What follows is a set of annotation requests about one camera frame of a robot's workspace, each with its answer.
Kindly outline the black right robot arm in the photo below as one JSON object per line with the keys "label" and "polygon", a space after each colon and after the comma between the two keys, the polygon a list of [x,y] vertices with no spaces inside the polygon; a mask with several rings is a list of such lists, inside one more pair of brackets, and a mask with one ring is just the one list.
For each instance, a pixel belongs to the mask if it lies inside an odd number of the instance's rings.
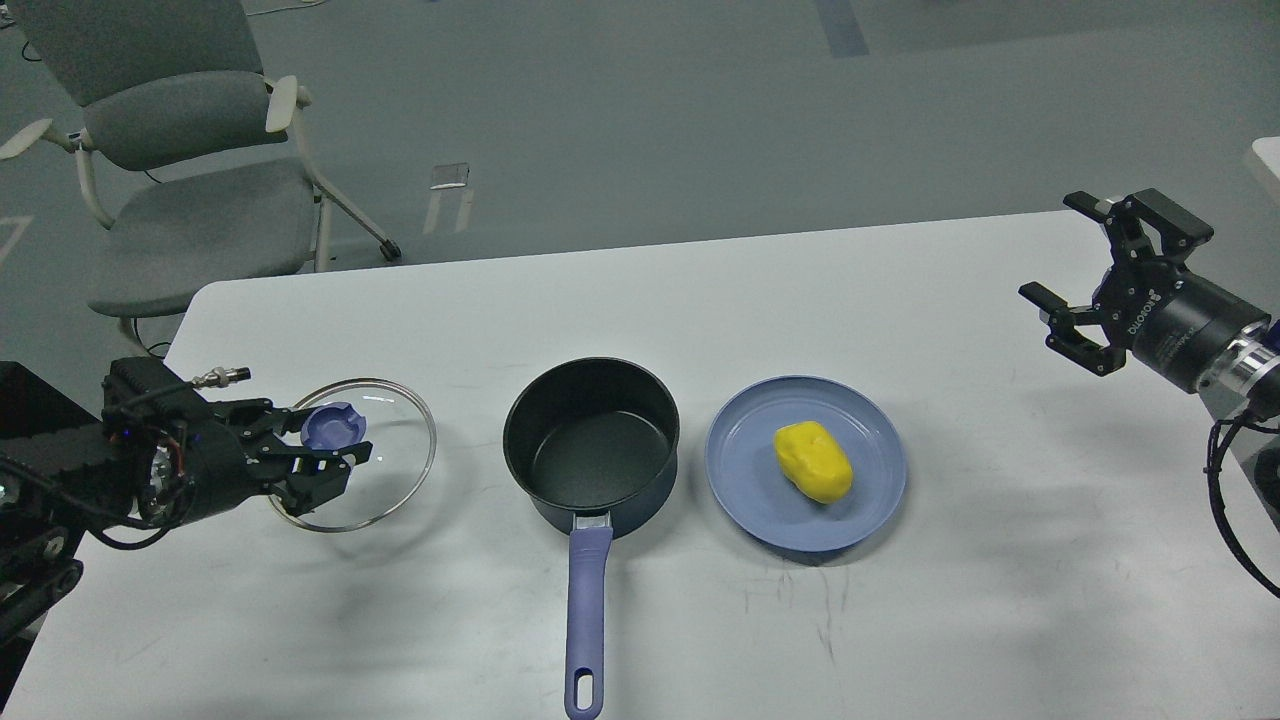
{"label": "black right robot arm", "polygon": [[1210,428],[1203,469],[1210,511],[1230,555],[1276,594],[1277,583],[1245,552],[1230,524],[1221,473],[1243,430],[1277,434],[1277,323],[1188,268],[1213,228],[1165,193],[1149,188],[1105,200],[1075,191],[1062,201],[1102,229],[1111,264],[1080,306],[1041,283],[1021,286],[1020,296],[1047,327],[1046,346],[1098,377],[1134,357],[1185,393],[1219,386],[1242,400],[1240,410]]}

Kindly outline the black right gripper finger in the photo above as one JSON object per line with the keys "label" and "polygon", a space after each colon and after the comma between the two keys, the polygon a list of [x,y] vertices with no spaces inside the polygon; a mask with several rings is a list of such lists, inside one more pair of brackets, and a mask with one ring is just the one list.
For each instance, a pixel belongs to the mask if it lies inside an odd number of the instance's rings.
{"label": "black right gripper finger", "polygon": [[1047,348],[1097,377],[1110,375],[1126,365],[1128,351],[1124,347],[1100,345],[1080,332],[1082,327],[1105,325],[1100,307],[1070,306],[1038,282],[1021,284],[1018,293],[1037,307],[1047,327]]}
{"label": "black right gripper finger", "polygon": [[1207,222],[1156,188],[1115,201],[1075,191],[1062,204],[1100,225],[1114,268],[1132,274],[1156,266],[1183,272],[1187,259],[1215,234]]}

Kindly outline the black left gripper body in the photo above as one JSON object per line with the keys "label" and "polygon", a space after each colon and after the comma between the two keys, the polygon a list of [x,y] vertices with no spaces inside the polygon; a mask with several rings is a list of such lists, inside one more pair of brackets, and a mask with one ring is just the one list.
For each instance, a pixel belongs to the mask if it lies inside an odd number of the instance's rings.
{"label": "black left gripper body", "polygon": [[273,451],[271,405],[193,405],[143,423],[150,442],[140,515],[156,528],[177,528],[269,495],[262,457]]}

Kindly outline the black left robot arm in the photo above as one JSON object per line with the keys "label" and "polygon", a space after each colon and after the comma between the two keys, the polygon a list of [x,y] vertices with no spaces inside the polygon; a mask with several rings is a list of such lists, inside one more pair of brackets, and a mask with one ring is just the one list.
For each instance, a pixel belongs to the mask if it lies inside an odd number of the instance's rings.
{"label": "black left robot arm", "polygon": [[340,497],[372,452],[348,404],[209,401],[246,368],[183,379],[156,357],[122,357],[100,414],[32,370],[3,363],[3,642],[78,584],[86,536],[143,550],[177,528],[265,496],[288,518]]}

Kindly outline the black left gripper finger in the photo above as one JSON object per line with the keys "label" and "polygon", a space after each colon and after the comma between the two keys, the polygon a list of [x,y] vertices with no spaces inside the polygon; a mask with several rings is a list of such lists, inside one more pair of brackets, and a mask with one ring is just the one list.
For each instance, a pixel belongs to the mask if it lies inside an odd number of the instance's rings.
{"label": "black left gripper finger", "polygon": [[301,434],[317,407],[276,407],[270,398],[242,398],[211,402],[212,416],[237,442],[260,447],[268,436],[280,438]]}
{"label": "black left gripper finger", "polygon": [[372,443],[362,441],[337,450],[291,446],[279,439],[250,442],[250,479],[291,518],[301,518],[340,497],[353,468],[366,462]]}

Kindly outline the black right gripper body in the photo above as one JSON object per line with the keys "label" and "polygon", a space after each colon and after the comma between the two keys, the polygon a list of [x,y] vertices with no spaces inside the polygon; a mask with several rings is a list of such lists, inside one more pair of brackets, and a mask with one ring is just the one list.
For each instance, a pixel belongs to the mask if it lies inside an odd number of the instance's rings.
{"label": "black right gripper body", "polygon": [[1103,333],[1179,389],[1211,383],[1230,343],[1271,315],[1174,263],[1117,263],[1093,293]]}

